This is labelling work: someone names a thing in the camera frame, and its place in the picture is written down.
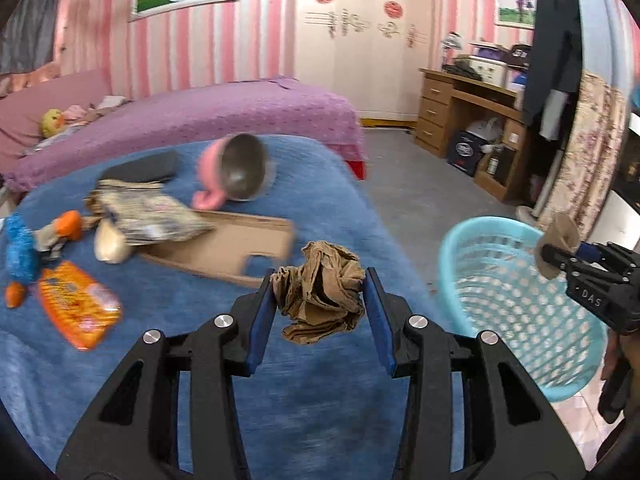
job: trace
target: light blue laundry basket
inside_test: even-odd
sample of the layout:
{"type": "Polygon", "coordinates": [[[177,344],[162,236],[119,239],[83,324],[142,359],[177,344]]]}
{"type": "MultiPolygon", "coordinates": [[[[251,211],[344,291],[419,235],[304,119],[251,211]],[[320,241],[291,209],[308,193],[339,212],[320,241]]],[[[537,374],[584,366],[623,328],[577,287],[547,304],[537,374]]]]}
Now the light blue laundry basket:
{"type": "Polygon", "coordinates": [[[606,344],[600,320],[547,280],[533,250],[542,232],[498,217],[456,225],[440,249],[438,294],[455,332],[498,333],[549,402],[575,395],[594,376],[606,344]]]}

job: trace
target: blue gripper pad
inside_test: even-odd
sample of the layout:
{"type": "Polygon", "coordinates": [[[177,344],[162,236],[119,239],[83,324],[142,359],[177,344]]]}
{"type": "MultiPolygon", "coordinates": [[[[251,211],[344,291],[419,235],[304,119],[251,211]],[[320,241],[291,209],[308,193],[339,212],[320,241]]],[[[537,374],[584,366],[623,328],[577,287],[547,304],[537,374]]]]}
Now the blue gripper pad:
{"type": "Polygon", "coordinates": [[[267,348],[271,325],[276,313],[276,298],[273,295],[270,276],[273,269],[267,273],[258,292],[255,301],[260,301],[260,307],[255,315],[254,322],[249,332],[249,348],[246,357],[246,366],[249,374],[253,374],[262,363],[264,350],[267,348]]]}
{"type": "Polygon", "coordinates": [[[375,269],[369,267],[365,273],[362,286],[364,307],[369,318],[369,325],[380,364],[393,377],[396,373],[397,364],[394,357],[393,333],[382,305],[381,295],[384,293],[385,291],[380,285],[375,269]]]}
{"type": "Polygon", "coordinates": [[[578,246],[578,250],[575,251],[575,257],[587,263],[594,263],[600,261],[600,250],[594,245],[582,242],[578,246]]]}

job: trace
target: plastic bag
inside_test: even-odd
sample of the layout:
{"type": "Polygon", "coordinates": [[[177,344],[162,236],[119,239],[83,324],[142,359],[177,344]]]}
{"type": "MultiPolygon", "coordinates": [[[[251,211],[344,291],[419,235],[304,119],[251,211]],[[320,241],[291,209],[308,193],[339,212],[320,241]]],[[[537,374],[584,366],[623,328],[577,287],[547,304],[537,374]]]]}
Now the plastic bag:
{"type": "Polygon", "coordinates": [[[162,184],[101,180],[86,204],[94,214],[112,219],[131,246],[181,242],[211,229],[197,213],[162,193],[162,184]]]}
{"type": "Polygon", "coordinates": [[[51,322],[78,350],[94,348],[122,314],[118,298],[71,262],[44,269],[38,292],[51,322]]]}

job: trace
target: bed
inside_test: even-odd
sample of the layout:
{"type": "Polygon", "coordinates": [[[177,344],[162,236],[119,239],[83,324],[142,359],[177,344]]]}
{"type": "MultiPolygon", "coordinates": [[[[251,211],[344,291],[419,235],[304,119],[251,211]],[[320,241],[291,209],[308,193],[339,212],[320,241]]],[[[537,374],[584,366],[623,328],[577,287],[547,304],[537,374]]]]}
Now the bed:
{"type": "Polygon", "coordinates": [[[41,140],[37,121],[45,111],[95,105],[107,92],[102,72],[95,70],[52,79],[0,101],[0,172],[8,187],[29,192],[128,153],[234,132],[315,138],[347,161],[357,177],[365,176],[364,136],[354,108],[343,97],[285,77],[156,94],[18,158],[41,140]]]}
{"type": "MultiPolygon", "coordinates": [[[[345,245],[360,255],[364,266],[376,267],[388,292],[404,295],[415,312],[446,326],[412,264],[343,161],[313,139],[264,138],[277,166],[274,185],[258,200],[228,203],[225,210],[291,219],[296,227],[291,264],[302,263],[300,249],[310,240],[345,245]]],[[[166,191],[183,202],[198,187],[194,162],[206,145],[176,148],[178,175],[166,191]]],[[[116,162],[43,184],[26,196],[18,211],[29,227],[39,228],[63,211],[81,207],[100,172],[116,162]]],[[[2,234],[2,290],[7,280],[5,243],[2,234]]],[[[62,339],[33,296],[19,309],[0,308],[0,397],[49,466],[56,463],[103,381],[145,330],[191,331],[247,291],[139,257],[120,266],[100,263],[94,257],[93,235],[65,247],[64,257],[119,296],[124,318],[97,349],[79,352],[62,339]]],[[[234,381],[252,478],[388,480],[398,451],[408,382],[385,374],[366,317],[353,332],[311,346],[284,341],[280,331],[286,323],[276,314],[263,364],[251,379],[234,381]]],[[[181,416],[180,462],[189,469],[186,425],[181,416]]]]}

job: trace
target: pink striped wallpaper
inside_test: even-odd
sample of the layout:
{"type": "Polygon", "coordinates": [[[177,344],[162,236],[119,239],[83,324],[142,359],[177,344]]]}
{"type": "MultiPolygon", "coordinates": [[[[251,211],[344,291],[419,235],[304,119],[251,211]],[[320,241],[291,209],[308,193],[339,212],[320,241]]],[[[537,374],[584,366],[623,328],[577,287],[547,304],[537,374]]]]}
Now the pink striped wallpaper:
{"type": "Polygon", "coordinates": [[[429,68],[436,69],[441,63],[440,41],[452,30],[462,36],[465,54],[471,52],[469,41],[481,39],[507,48],[515,43],[531,44],[533,30],[494,25],[495,0],[431,0],[431,5],[435,18],[429,68]]]}
{"type": "Polygon", "coordinates": [[[104,67],[114,94],[293,72],[295,0],[239,0],[129,22],[131,0],[60,0],[63,74],[104,67]]]}
{"type": "MultiPolygon", "coordinates": [[[[494,25],[495,0],[430,0],[434,9],[427,68],[440,63],[450,30],[469,41],[511,46],[533,31],[494,25]]],[[[640,30],[622,5],[640,75],[640,30]]],[[[60,0],[55,52],[63,74],[104,67],[115,94],[140,98],[167,90],[293,74],[295,0],[240,0],[129,22],[130,0],[60,0]]]]}

